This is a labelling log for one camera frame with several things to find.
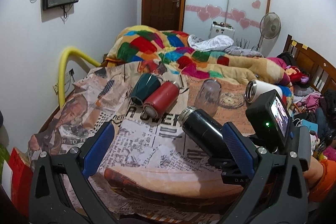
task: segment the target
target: electric fan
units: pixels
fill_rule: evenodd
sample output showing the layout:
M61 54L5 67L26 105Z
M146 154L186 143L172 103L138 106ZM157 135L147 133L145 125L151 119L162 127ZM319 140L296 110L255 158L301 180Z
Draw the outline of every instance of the electric fan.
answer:
M275 38L281 30L281 21L276 13L268 13L260 21L260 39L257 45L257 51L261 48L263 39Z

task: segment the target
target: blue grip pad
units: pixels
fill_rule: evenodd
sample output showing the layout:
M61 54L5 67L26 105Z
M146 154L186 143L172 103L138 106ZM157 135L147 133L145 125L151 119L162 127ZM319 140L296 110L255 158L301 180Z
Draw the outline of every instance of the blue grip pad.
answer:
M248 176L249 179L252 179L255 172L253 158L237 134L240 133L236 133L227 123L223 125L223 140L230 150L240 172L243 175Z
M94 175L114 138L114 126L109 123L84 159L83 175Z

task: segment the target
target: wall socket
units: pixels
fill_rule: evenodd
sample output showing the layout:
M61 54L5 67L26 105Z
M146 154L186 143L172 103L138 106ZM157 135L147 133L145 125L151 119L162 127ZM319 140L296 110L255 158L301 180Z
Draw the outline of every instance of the wall socket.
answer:
M74 74L75 74L74 70L71 69L64 75L64 85L66 85L71 81L71 76L73 76ZM55 85L53 85L53 88L55 90L55 93L58 94L58 82Z

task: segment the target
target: door handle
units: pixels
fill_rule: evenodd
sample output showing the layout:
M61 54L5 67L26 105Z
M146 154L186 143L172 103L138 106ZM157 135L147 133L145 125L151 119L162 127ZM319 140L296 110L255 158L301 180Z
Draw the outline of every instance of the door handle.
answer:
M180 0L172 0L172 2L176 2L176 8L180 7Z

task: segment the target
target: bedsheet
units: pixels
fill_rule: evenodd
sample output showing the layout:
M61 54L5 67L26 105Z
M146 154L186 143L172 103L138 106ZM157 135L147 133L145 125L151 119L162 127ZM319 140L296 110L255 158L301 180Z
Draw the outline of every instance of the bedsheet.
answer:
M199 79L229 78L232 83L247 85L258 78L271 84L290 84L284 69L271 60L199 52L188 47L188 36L180 31L158 31L143 25L128 27L119 34L107 58L164 63L173 74Z
M177 103L161 119L149 118L129 95L140 75L155 72L177 81ZM245 116L245 86L226 79L215 119L232 121L245 135L253 128ZM194 103L203 80L176 75L164 64L144 61L95 68L77 81L75 90L45 132L29 141L32 167L41 151L52 155L80 147L104 121L115 127L115 138L96 175L89 181L105 205L117 214L133 214L166 222L218 220L240 194L224 185L221 172L207 164L207 155L182 131L179 113ZM67 177L64 183L76 210L81 206Z

